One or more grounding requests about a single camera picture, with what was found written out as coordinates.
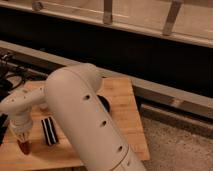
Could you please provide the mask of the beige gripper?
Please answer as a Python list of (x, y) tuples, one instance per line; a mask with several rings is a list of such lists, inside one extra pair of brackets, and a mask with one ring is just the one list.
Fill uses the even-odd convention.
[(19, 123), (16, 122), (15, 120), (11, 120), (9, 122), (9, 126), (12, 134), (17, 140), (28, 140), (30, 131), (33, 127), (33, 121), (28, 120), (25, 121), (24, 123)]

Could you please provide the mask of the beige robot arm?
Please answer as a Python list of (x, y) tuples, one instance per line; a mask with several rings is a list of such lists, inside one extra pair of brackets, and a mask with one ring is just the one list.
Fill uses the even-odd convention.
[(32, 127), (30, 109), (45, 103), (88, 171), (147, 171), (97, 96), (102, 76), (93, 64), (62, 67), (42, 87), (0, 102), (16, 133)]

